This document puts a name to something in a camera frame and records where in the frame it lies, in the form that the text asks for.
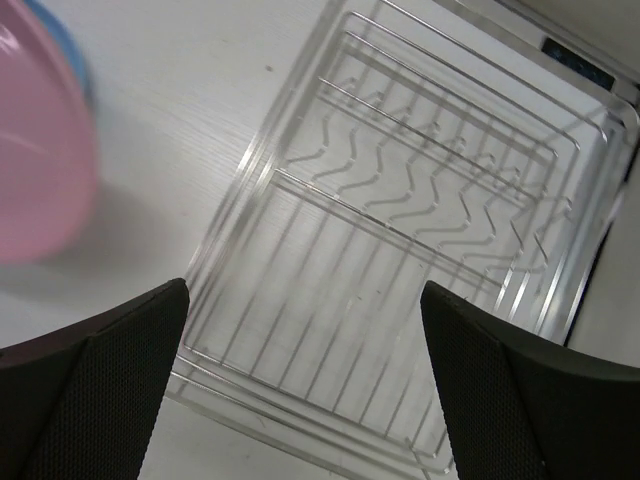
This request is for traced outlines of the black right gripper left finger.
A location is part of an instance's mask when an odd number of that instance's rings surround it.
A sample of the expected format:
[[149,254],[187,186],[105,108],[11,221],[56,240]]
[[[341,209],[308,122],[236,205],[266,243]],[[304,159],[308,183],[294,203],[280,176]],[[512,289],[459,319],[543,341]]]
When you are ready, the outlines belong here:
[[176,278],[2,349],[2,478],[137,478],[189,303]]

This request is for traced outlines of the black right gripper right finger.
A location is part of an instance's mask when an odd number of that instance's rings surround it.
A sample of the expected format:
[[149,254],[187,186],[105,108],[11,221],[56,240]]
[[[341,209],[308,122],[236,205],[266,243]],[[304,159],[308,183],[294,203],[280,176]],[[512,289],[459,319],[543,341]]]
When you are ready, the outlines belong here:
[[638,478],[638,369],[527,332],[434,281],[420,306],[459,478]]

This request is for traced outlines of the pink plate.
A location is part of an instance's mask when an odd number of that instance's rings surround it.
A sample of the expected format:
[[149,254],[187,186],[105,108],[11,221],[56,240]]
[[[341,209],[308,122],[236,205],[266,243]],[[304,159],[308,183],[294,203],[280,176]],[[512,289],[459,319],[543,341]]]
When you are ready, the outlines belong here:
[[92,115],[70,63],[23,1],[1,4],[1,261],[55,254],[91,216]]

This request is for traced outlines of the blue plate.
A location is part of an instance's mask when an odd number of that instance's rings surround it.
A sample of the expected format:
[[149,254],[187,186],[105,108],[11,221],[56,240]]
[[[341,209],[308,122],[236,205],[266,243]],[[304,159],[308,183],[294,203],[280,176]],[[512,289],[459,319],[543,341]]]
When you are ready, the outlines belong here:
[[81,86],[85,102],[91,111],[94,110],[94,95],[91,73],[84,53],[65,24],[40,1],[25,1],[25,4],[38,18],[51,38],[63,52],[76,80]]

